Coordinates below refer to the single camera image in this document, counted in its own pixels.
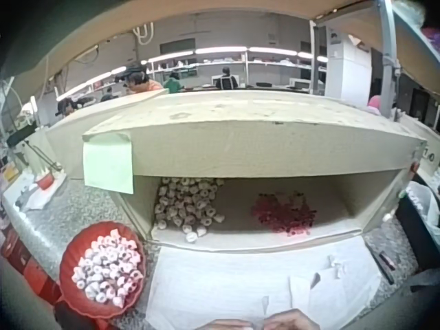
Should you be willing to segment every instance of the pink pile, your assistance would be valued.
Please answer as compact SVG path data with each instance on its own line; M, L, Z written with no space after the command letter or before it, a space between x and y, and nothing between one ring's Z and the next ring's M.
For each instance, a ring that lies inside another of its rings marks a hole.
M286 232L287 236L310 235L316 211L310 210L304 194L299 192L290 196L287 203L281 203L274 194L260 194L252 215L274 232Z

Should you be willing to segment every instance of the green sticky note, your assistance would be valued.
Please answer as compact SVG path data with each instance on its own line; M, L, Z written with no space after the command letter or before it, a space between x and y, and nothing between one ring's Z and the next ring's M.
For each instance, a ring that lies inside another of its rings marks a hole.
M82 155L86 186L133 194L131 139L128 133L87 137Z

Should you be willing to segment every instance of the human hand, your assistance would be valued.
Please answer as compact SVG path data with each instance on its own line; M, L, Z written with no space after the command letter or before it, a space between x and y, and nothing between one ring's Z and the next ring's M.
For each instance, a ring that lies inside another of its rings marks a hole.
M299 309L292 309L267 318L263 330L320 330L320 327Z
M252 324L242 320L215 320L196 330L252 330Z

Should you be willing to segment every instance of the red container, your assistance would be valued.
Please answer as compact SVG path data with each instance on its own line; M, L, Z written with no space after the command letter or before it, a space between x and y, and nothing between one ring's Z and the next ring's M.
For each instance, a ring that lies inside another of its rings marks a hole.
M78 266L81 257L84 256L85 250L90 248L91 242L95 241L98 236L110 235L110 231L118 229L122 237L133 239L137 244L137 251L141 256L141 262L138 266L142 275L146 274L145 254L138 236L128 227L121 223L113 221L105 221L96 223L82 230L67 246L60 264L60 289L67 304L74 311L89 318L109 319L123 314L128 308L132 307L142 290L144 289L144 280L141 280L136 290L130 293L125 300L124 308L119 308L107 302L105 305L99 302L87 299L85 292L79 290L72 281L74 267Z
M44 177L39 179L36 184L38 184L38 187L40 187L41 190L46 190L54 183L54 181L55 179L52 173L48 173Z

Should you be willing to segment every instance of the granite countertop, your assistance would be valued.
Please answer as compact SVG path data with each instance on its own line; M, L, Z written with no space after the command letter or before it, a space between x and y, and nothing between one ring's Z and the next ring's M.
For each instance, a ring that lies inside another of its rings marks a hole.
M43 210L28 210L24 219L7 200L3 200L3 204L22 242L55 281L58 280L59 265L67 244L82 229L107 219L131 226L107 191L86 187L80 180L66 179ZM358 318L389 298L407 278L415 274L418 268L415 255L397 219L370 231L364 235L364 238L376 252L387 253L397 264L397 269L393 272L395 284L389 285L386 279L382 278L374 299ZM144 319L149 298L149 279L154 272L160 247L145 243L144 249L148 256L145 288L136 306L113 320L112 323L121 329L150 329Z

